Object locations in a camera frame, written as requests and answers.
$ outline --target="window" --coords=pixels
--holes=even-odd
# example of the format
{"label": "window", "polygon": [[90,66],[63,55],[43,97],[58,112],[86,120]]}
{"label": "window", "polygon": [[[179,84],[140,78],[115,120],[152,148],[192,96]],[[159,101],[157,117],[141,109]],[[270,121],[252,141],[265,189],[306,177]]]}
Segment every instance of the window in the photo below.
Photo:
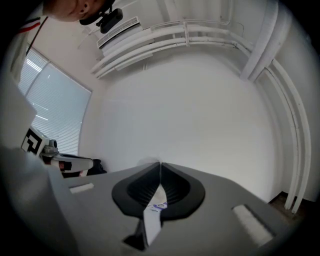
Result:
{"label": "window", "polygon": [[91,92],[34,49],[24,61],[18,87],[37,111],[32,126],[56,140],[59,152],[77,155]]}

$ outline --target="window blinds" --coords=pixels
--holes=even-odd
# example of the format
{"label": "window blinds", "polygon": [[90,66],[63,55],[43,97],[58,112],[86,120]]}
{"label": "window blinds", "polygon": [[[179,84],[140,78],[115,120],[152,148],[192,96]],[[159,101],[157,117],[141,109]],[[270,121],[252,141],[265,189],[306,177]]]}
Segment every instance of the window blinds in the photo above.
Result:
{"label": "window blinds", "polygon": [[28,56],[24,60],[20,83],[18,85],[23,95],[26,94],[32,82],[47,64],[47,60],[30,49]]}
{"label": "window blinds", "polygon": [[19,88],[22,93],[29,89],[26,98],[37,111],[32,126],[56,140],[59,152],[77,155],[91,92],[32,50],[24,62]]}

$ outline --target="gray surface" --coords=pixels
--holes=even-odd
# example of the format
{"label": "gray surface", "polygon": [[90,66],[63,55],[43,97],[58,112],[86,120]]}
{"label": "gray surface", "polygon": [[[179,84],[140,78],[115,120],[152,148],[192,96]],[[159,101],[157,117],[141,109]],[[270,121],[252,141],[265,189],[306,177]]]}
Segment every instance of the gray surface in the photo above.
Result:
{"label": "gray surface", "polygon": [[152,255],[247,255],[255,251],[257,247],[232,212],[237,205],[246,204],[275,234],[286,229],[274,209],[233,181],[175,164],[170,166],[202,182],[205,198],[188,218],[163,224],[147,250]]}
{"label": "gray surface", "polygon": [[[56,168],[22,150],[2,149],[1,176],[14,209],[27,226],[64,255],[247,255],[259,253],[232,212],[246,204],[277,236],[286,230],[278,213],[236,183],[171,164],[202,182],[202,205],[188,218],[166,221],[144,252],[122,241],[135,232],[138,219],[125,216],[111,192],[120,180],[150,166],[63,179]],[[70,187],[94,188],[71,194]]]}
{"label": "gray surface", "polygon": [[79,255],[51,188],[49,173],[61,176],[56,168],[44,165],[31,152],[0,148],[0,170],[13,210],[34,235],[64,255]]}

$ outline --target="white wall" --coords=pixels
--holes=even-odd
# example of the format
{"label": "white wall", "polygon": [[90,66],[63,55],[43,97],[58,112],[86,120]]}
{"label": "white wall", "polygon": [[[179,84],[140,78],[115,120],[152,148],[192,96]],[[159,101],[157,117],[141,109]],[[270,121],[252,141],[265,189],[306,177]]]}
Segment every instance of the white wall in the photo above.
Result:
{"label": "white wall", "polygon": [[[320,190],[320,62],[306,40],[307,34],[294,22],[276,59],[296,86],[306,110],[311,135],[311,167],[305,199],[315,201]],[[284,173],[283,191],[288,192],[292,174]]]}
{"label": "white wall", "polygon": [[274,186],[281,173],[256,87],[199,50],[170,55],[109,82],[98,146],[105,166],[113,172],[159,159],[229,178],[271,200],[281,191]]}
{"label": "white wall", "polygon": [[[29,42],[35,32],[30,33]],[[95,38],[87,38],[83,46],[77,49],[85,36],[82,32],[77,22],[60,22],[49,18],[43,25],[33,47],[92,91],[82,122],[79,154],[96,158],[97,120],[99,120],[106,85],[90,74],[90,69],[97,63],[97,58],[101,54],[97,49]]]}

